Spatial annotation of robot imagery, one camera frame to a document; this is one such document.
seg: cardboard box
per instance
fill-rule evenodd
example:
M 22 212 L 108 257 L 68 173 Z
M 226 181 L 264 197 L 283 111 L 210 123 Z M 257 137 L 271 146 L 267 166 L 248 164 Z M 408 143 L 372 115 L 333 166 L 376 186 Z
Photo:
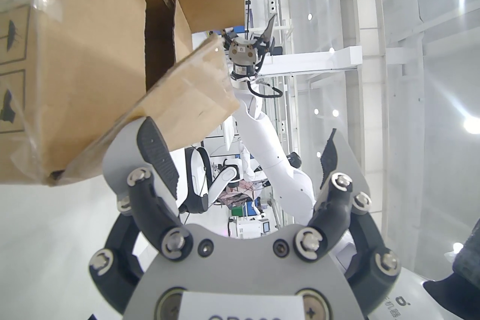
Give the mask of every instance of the cardboard box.
M 185 2 L 187 18 L 176 0 L 0 0 L 0 181 L 97 175 L 111 135 L 138 116 L 152 116 L 175 150 L 231 114 L 220 42 L 187 57 L 189 22 L 242 24 L 243 0 Z

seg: screw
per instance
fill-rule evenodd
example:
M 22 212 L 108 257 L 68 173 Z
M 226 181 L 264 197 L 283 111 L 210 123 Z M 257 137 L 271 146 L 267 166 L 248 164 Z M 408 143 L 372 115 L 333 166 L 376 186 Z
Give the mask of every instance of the screw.
M 290 253 L 288 243 L 283 239 L 278 239 L 273 243 L 273 252 L 278 258 L 285 258 Z
M 334 173 L 331 176 L 331 182 L 336 188 L 346 192 L 347 188 L 352 183 L 352 179 L 344 173 Z
M 317 229 L 307 226 L 295 235 L 296 253 L 304 260 L 315 261 L 318 259 L 317 251 L 323 236 Z
M 181 250 L 185 247 L 188 235 L 188 231 L 183 228 L 170 229 L 162 239 L 162 254 L 169 260 L 178 260 L 182 256 Z
M 210 239 L 204 239 L 198 245 L 198 255 L 207 258 L 213 253 L 213 242 Z
M 175 232 L 166 241 L 166 246 L 169 251 L 181 250 L 185 245 L 185 238 L 180 232 Z
M 382 266 L 386 270 L 397 269 L 398 260 L 391 253 L 386 253 L 386 254 L 382 255 Z
M 387 276 L 396 276 L 400 273 L 401 264 L 400 259 L 396 256 L 393 251 L 382 254 L 375 254 L 375 263 L 377 267 L 382 271 L 382 273 Z
M 313 233 L 307 232 L 303 235 L 301 243 L 305 250 L 313 252 L 319 249 L 321 241 L 322 239 L 318 239 Z
M 112 267 L 113 253 L 108 248 L 98 250 L 89 262 L 89 266 L 97 270 L 97 275 L 102 276 L 107 273 Z
M 303 297 L 305 320 L 329 320 L 329 305 L 317 291 L 305 289 L 299 291 L 297 295 Z
M 359 205 L 360 207 L 365 207 L 366 205 L 368 205 L 367 195 L 363 192 L 359 193 L 355 196 L 355 202 L 357 202 L 357 205 Z
M 357 214 L 363 215 L 370 210 L 372 200 L 365 192 L 360 192 L 353 200 L 353 211 Z
M 183 291 L 181 288 L 174 288 L 161 297 L 155 310 L 155 320 L 177 320 L 179 318 Z
M 127 177 L 127 184 L 129 186 L 135 186 L 137 181 L 142 181 L 145 178 L 149 178 L 151 176 L 149 169 L 145 167 L 139 167 L 132 171 Z
M 127 195 L 117 202 L 117 210 L 121 213 L 127 213 L 132 209 L 130 206 L 130 197 Z
M 345 176 L 342 175 L 338 176 L 338 178 L 336 179 L 336 183 L 343 188 L 346 188 L 350 185 L 350 181 L 348 181 L 348 179 L 346 179 Z

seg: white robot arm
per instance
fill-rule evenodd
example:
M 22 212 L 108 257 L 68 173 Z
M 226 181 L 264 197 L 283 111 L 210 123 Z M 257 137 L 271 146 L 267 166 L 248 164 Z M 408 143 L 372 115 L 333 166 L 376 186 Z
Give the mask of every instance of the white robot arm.
M 262 99 L 253 95 L 245 82 L 233 80 L 233 85 L 240 102 L 233 116 L 242 142 L 262 166 L 281 208 L 297 224 L 307 225 L 315 205 L 312 180 L 290 165 L 273 124 L 261 110 Z

